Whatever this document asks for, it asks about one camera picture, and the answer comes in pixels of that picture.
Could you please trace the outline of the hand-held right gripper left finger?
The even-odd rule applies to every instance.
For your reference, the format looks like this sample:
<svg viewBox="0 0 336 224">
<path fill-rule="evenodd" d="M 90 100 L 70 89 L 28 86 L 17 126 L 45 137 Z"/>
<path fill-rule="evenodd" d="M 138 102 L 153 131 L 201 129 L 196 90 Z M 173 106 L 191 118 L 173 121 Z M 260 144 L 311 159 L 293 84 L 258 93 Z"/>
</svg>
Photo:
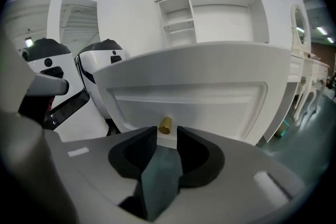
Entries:
<svg viewBox="0 0 336 224">
<path fill-rule="evenodd" d="M 156 149 L 156 127 L 89 140 L 45 138 L 76 211 L 76 224 L 148 224 L 141 173 Z"/>
</svg>

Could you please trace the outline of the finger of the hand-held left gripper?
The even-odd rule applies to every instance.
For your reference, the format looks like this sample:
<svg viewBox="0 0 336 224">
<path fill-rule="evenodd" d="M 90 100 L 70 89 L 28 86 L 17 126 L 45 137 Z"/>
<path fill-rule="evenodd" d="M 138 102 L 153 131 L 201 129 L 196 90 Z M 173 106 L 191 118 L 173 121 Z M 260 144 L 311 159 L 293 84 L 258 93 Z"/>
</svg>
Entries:
<svg viewBox="0 0 336 224">
<path fill-rule="evenodd" d="M 0 111 L 0 224 L 77 224 L 41 126 Z"/>
<path fill-rule="evenodd" d="M 0 112 L 16 113 L 25 96 L 65 95 L 65 79 L 35 73 L 13 43 L 0 31 Z"/>
</svg>

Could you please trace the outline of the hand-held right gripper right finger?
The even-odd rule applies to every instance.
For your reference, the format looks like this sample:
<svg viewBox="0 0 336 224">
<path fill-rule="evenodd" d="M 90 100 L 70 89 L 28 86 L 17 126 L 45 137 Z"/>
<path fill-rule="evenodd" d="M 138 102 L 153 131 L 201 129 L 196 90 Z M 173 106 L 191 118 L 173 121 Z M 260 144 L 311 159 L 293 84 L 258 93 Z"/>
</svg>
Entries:
<svg viewBox="0 0 336 224">
<path fill-rule="evenodd" d="M 179 126 L 179 141 L 182 135 L 219 147 L 224 165 L 207 185 L 181 188 L 157 224 L 285 224 L 313 192 L 313 185 L 256 146 Z"/>
</svg>

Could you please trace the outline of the gold drawer knob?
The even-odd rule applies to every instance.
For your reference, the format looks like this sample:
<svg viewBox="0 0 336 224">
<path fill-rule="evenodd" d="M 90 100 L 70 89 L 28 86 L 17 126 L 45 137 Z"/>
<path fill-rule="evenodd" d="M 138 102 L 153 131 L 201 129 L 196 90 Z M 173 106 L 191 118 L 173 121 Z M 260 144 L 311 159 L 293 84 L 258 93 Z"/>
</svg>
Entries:
<svg viewBox="0 0 336 224">
<path fill-rule="evenodd" d="M 172 130 L 172 119 L 166 116 L 160 123 L 159 127 L 157 128 L 158 131 L 162 134 L 168 135 L 171 133 Z"/>
</svg>

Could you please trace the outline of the large white drawer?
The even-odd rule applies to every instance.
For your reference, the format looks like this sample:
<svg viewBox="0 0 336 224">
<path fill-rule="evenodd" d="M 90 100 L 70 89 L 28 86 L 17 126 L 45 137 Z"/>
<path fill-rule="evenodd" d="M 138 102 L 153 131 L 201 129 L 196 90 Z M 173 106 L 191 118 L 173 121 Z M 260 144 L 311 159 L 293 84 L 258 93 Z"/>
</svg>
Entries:
<svg viewBox="0 0 336 224">
<path fill-rule="evenodd" d="M 246 41 L 177 46 L 121 60 L 94 80 L 121 132 L 190 127 L 256 145 L 281 104 L 291 51 Z"/>
</svg>

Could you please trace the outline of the white desk with drawers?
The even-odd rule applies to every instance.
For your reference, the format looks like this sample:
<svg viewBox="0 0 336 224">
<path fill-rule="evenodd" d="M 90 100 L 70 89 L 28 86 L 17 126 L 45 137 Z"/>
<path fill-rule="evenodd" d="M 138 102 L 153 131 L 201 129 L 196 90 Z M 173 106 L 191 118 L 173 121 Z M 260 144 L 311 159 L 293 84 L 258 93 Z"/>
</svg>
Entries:
<svg viewBox="0 0 336 224">
<path fill-rule="evenodd" d="M 275 45 L 289 49 L 292 58 L 291 8 L 295 4 L 306 18 L 303 0 L 97 0 L 99 34 L 101 39 L 115 40 L 125 51 L 125 60 L 218 41 Z M 296 86 L 300 78 L 300 71 L 295 75 L 289 71 L 286 88 Z M 276 115 L 268 129 L 275 122 Z"/>
</svg>

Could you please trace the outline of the white and black robot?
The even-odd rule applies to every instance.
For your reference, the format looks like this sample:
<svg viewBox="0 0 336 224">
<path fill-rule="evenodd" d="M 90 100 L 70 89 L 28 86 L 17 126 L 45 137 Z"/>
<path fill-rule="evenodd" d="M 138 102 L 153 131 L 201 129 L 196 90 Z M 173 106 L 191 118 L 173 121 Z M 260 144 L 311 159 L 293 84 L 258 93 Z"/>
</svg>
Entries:
<svg viewBox="0 0 336 224">
<path fill-rule="evenodd" d="M 98 111 L 108 123 L 111 123 L 112 119 L 98 91 L 93 73 L 124 59 L 125 52 L 122 47 L 110 39 L 84 47 L 75 57 L 75 64 L 84 86 L 90 93 Z"/>
<path fill-rule="evenodd" d="M 42 38 L 25 50 L 27 63 L 34 72 L 65 79 L 69 90 L 65 95 L 50 98 L 43 116 L 35 114 L 37 103 L 32 99 L 26 102 L 28 108 L 23 112 L 44 129 L 57 132 L 63 142 L 105 137 L 109 126 L 86 90 L 68 47 Z"/>
</svg>

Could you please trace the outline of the cream vanity table with mirror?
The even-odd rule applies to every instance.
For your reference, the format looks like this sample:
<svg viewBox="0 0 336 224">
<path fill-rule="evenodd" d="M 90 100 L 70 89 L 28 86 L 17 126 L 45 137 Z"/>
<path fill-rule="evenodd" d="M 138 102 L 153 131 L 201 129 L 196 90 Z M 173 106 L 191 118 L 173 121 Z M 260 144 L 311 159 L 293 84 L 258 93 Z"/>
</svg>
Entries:
<svg viewBox="0 0 336 224">
<path fill-rule="evenodd" d="M 303 60 L 299 96 L 295 105 L 293 119 L 297 121 L 310 93 L 313 94 L 307 110 L 313 107 L 316 112 L 324 94 L 328 68 L 326 63 L 315 59 L 311 52 L 311 36 L 308 19 L 303 9 L 295 4 L 291 8 L 292 54 Z"/>
</svg>

